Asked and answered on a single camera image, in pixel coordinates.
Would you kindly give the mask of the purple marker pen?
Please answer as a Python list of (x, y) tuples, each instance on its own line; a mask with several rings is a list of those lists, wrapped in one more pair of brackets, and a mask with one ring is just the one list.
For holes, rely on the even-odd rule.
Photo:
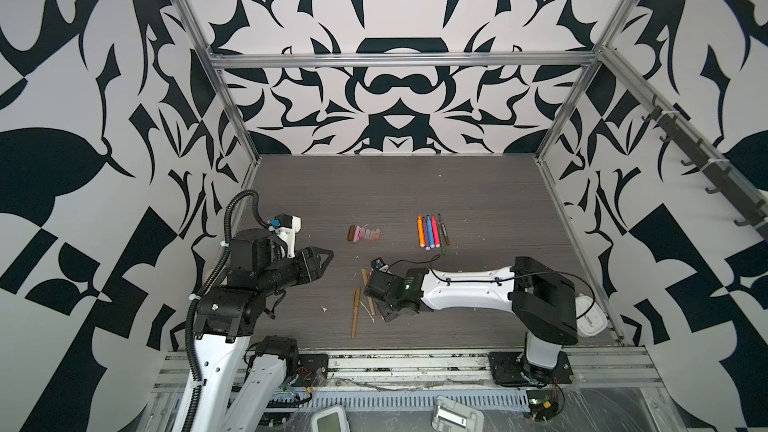
[(425, 246), (424, 249), (425, 250), (429, 250), (431, 248), (431, 246), (430, 246), (430, 241), (429, 241), (428, 223), (427, 223), (426, 218), (424, 216), (422, 216), (422, 217), (423, 217), (424, 237), (425, 237), (425, 242), (426, 242), (426, 246)]

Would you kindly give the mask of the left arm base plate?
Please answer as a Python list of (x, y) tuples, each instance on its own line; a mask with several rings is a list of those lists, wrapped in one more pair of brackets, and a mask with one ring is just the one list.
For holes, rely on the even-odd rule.
[(295, 387), (311, 388), (325, 380), (329, 355), (325, 353), (300, 354), (296, 370)]

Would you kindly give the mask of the pink marker pen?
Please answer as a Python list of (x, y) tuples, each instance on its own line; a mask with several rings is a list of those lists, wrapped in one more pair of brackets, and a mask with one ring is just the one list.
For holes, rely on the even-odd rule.
[(430, 216), (430, 227), (431, 227), (431, 243), (433, 248), (440, 248), (441, 242), (440, 242), (440, 236), (439, 236), (439, 229), (437, 225), (437, 219), (435, 216)]

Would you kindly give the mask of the brown pen cap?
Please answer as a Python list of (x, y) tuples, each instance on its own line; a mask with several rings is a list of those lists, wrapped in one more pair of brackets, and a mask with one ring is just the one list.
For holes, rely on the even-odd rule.
[(357, 226), (351, 225), (350, 228), (348, 229), (347, 241), (353, 242), (355, 240), (356, 234), (357, 234)]

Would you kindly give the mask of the orange marker pen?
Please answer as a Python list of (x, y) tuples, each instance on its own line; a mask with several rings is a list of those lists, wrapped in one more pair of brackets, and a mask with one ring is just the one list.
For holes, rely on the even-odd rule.
[(418, 227), (419, 246), (421, 248), (425, 248), (426, 242), (424, 237), (423, 217), (421, 215), (417, 215), (417, 227)]

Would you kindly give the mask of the blue marker pen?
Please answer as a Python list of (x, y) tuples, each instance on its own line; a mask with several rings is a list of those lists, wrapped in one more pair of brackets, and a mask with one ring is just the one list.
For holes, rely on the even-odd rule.
[(431, 243), (431, 227), (430, 227), (430, 219), (429, 219), (429, 217), (430, 217), (430, 216), (426, 216), (425, 218), (426, 218), (426, 220), (427, 220), (427, 223), (428, 223), (428, 229), (429, 229), (429, 241), (430, 241), (430, 246), (431, 246), (431, 248), (430, 248), (430, 249), (433, 249), (433, 247), (432, 247), (432, 243)]

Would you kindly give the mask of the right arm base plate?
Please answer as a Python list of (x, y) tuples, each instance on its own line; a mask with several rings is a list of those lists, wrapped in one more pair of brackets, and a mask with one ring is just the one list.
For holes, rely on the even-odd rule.
[(563, 351), (553, 369), (529, 364), (524, 352), (490, 352), (488, 361), (492, 380), (499, 386), (543, 388), (554, 382), (572, 383), (572, 367)]

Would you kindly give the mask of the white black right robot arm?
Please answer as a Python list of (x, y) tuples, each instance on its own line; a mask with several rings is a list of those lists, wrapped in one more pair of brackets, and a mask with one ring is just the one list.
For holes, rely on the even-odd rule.
[(447, 309), (510, 313), (526, 328), (524, 349), (517, 357), (489, 355), (494, 383), (543, 388), (569, 381), (570, 362), (563, 349), (578, 343), (578, 322), (596, 307), (592, 301), (584, 311), (577, 309), (576, 275), (528, 256), (517, 257), (511, 266), (474, 272), (440, 271), (430, 261), (411, 264), (400, 276), (380, 258), (371, 263), (363, 295), (385, 321)]

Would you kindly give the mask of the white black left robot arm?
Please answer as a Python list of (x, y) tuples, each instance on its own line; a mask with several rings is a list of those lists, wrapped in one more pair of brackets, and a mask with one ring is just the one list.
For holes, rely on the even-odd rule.
[(296, 376), (296, 340), (252, 341), (260, 317), (273, 318), (269, 298), (319, 280), (332, 251), (299, 249), (297, 216), (264, 220), (259, 194), (236, 194), (224, 211), (222, 253), (209, 277), (189, 297), (184, 330), (189, 375), (176, 431), (254, 431), (274, 394)]

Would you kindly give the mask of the dark brown marker pen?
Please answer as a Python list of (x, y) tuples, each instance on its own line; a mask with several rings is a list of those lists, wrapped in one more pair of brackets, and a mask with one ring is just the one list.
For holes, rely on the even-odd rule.
[(451, 242), (450, 242), (450, 238), (449, 238), (449, 235), (448, 235), (446, 224), (445, 224), (441, 214), (439, 214), (437, 216), (437, 222), (438, 222), (438, 225), (442, 225), (442, 227), (443, 227), (443, 232), (445, 234), (446, 242), (447, 242), (448, 247), (449, 247)]

